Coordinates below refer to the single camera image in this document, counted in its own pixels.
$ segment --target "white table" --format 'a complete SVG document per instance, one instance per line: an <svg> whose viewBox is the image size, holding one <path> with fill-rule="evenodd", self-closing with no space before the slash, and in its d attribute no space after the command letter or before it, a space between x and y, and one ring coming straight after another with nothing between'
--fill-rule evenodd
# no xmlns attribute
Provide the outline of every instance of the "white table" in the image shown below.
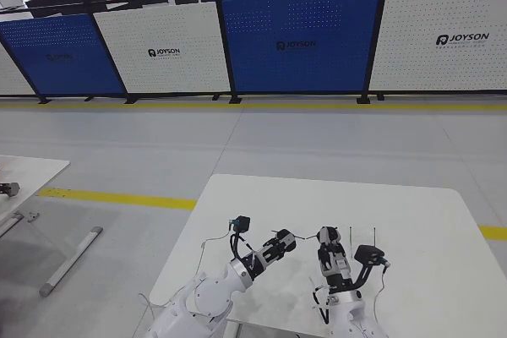
<svg viewBox="0 0 507 338"><path fill-rule="evenodd" d="M68 166L69 161L0 155L0 183L17 182L20 185L20 191L16 196L10 198L6 195L0 195L0 237L17 222L25 218L25 216L19 212L21 205ZM27 217L29 224L33 222L37 216L38 214L35 212L30 213ZM36 226L34 226L34 228L37 230L35 233L49 240ZM74 250L73 254L71 254L71 252L63 253L66 254L68 259L41 288L40 294L43 297L49 295L56 284L63 278L69 268L71 268L100 232L101 228L95 227ZM56 244L55 247L64 248L63 245Z"/></svg>
<svg viewBox="0 0 507 338"><path fill-rule="evenodd" d="M161 272L150 301L163 304L194 274L199 245L226 233L227 220L251 217L243 236L255 248L286 228L298 236L338 226L353 250L370 240L392 263L378 300L379 322L399 338L507 337L507 280L461 196L454 190L214 175ZM349 254L349 242L342 240ZM299 334L326 336L312 309L312 276L322 281L315 239L267 269L245 294L235 293L228 319ZM221 276L232 258L227 239L208 242L200 270ZM352 261L353 274L360 264ZM381 269L361 289L372 312Z"/></svg>

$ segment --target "floor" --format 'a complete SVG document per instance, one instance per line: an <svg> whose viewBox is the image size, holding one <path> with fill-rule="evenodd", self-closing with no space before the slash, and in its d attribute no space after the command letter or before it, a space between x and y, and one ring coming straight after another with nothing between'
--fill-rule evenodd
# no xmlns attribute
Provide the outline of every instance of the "floor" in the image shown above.
<svg viewBox="0 0 507 338"><path fill-rule="evenodd" d="M507 105L506 97L373 102L432 107L420 110L247 108L353 103L330 97L247 98L225 109L75 102L0 108L0 154L70 160L51 187L180 199L197 199L214 173L453 188L477 224L507 226L507 110L435 106ZM37 291L63 256L22 222L0 239L0 337L142 337L151 314L137 294L150 293L189 211L45 197L27 208L41 213L36 223L49 237L70 245L93 226L105 231L45 299ZM507 276L507 242L488 243Z"/></svg>

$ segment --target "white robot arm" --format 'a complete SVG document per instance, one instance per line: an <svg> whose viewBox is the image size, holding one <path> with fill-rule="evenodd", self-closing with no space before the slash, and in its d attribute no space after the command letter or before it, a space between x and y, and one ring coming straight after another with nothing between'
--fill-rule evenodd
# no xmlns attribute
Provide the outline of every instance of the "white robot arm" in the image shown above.
<svg viewBox="0 0 507 338"><path fill-rule="evenodd" d="M199 272L171 300L144 338L211 337L232 310L231 295L234 292L244 293L269 265L297 246L293 234L284 229L277 232L259 251L252 250L241 258L238 256L237 244L239 239L244 241L240 233L249 229L249 218L239 216L232 224L235 233L230 242L235 259L226 264L223 277L207 278L204 272ZM191 313L186 308L186 301L192 293L199 314Z"/></svg>
<svg viewBox="0 0 507 338"><path fill-rule="evenodd" d="M327 308L320 308L321 316L329 325L330 338L388 338L376 320L364 313L365 302L358 290L364 285L372 267L384 265L384 271L390 263L384 258L384 252L376 247L360 245L355 260L363 265L355 282L352 281L351 267L346 252L340 244L340 233L334 227L324 226L317 234L320 243L318 250L321 273L329 284ZM319 304L316 292L313 299Z"/></svg>

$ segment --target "wire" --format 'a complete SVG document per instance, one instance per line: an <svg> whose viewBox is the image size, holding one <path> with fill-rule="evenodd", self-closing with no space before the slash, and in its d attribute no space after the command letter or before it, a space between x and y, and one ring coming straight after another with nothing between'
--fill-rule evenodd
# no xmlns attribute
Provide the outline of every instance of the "wire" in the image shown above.
<svg viewBox="0 0 507 338"><path fill-rule="evenodd" d="M197 270L195 271L195 275L197 275L197 273L199 272L199 267L201 266L201 261L203 260L203 254L204 254L204 246L205 244L208 242L208 241L217 241L219 239L223 239L225 237L227 237L227 235L229 235L229 232L231 232L231 229L229 229L229 231L221 236L221 237L212 237L212 238L209 238L209 239L205 239L204 242L201 243L201 257L199 257L199 263L197 264Z"/></svg>
<svg viewBox="0 0 507 338"><path fill-rule="evenodd" d="M224 235L224 236L221 236L221 237L212 237L212 238L208 238L208 239L205 239L202 243L201 243L201 256L199 257L199 263L197 264L197 270L195 271L195 275L197 275L197 273L199 272L199 267L201 266L201 262L203 261L203 255L204 255L204 246L205 244L208 242L208 241L217 241L219 239L223 239L225 237L227 237L227 235L229 235L229 232L231 232L231 225L229 226L229 231L227 231L227 233ZM169 304L172 299L184 288L184 286L182 286L180 289L176 290L175 293L173 293L173 295L169 298L169 300L163 304L163 305L155 305L153 303L150 302L149 298L147 296L145 296L143 293L138 293L137 295L138 296L141 296L145 301L146 303L143 303L143 305L146 306L146 309L150 309L150 312L152 313L152 320L155 320L155 315L154 315L154 310L153 308L165 308L167 306L167 304Z"/></svg>
<svg viewBox="0 0 507 338"><path fill-rule="evenodd" d="M364 338L368 338L368 336L364 333L364 331L361 328L359 328L357 326L357 324L353 323L352 321L350 321L350 323L353 324L353 326L355 326L357 328L357 330L361 331L361 333L363 334Z"/></svg>
<svg viewBox="0 0 507 338"><path fill-rule="evenodd" d="M378 294L375 295L375 297L373 298L373 317L375 318L375 321L376 323L379 324L379 321L378 321L378 314L376 313L375 311L375 306L378 302L378 297L379 297L379 294L385 289L385 281L384 281L384 277L385 277L385 273L381 274L381 289L378 291Z"/></svg>

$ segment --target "yellow stripe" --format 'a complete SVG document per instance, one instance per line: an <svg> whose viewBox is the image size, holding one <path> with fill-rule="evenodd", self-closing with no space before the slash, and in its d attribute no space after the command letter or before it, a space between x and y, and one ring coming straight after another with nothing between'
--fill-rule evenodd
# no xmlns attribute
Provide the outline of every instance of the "yellow stripe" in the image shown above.
<svg viewBox="0 0 507 338"><path fill-rule="evenodd" d="M172 199L168 197L142 196L132 194L100 193L96 191L44 188L39 192L40 196L56 197L60 199L81 199L94 202L134 204L156 208L193 210L197 203L194 199ZM507 227L504 226L479 226L482 235L486 239L507 241Z"/></svg>
<svg viewBox="0 0 507 338"><path fill-rule="evenodd" d="M479 226L482 235L486 239L497 239L507 241L507 227L503 226Z"/></svg>
<svg viewBox="0 0 507 338"><path fill-rule="evenodd" d="M135 103L124 105L119 103L59 103L51 102L46 105L35 103L0 103L0 108L37 108L40 109L128 109L140 108L203 108L203 109L367 109L367 110L431 110L431 111L507 111L507 105L413 105L413 104L339 104L339 103L249 103L230 105L227 103L200 102L158 102Z"/></svg>
<svg viewBox="0 0 507 338"><path fill-rule="evenodd" d="M157 196L141 196L130 194L112 194L100 193L96 191L60 189L60 188L44 188L39 196L58 197L60 199L81 199L94 202L119 203L119 204L135 204L152 206L156 208L171 208L193 210L197 203L194 199L171 199L167 197Z"/></svg>

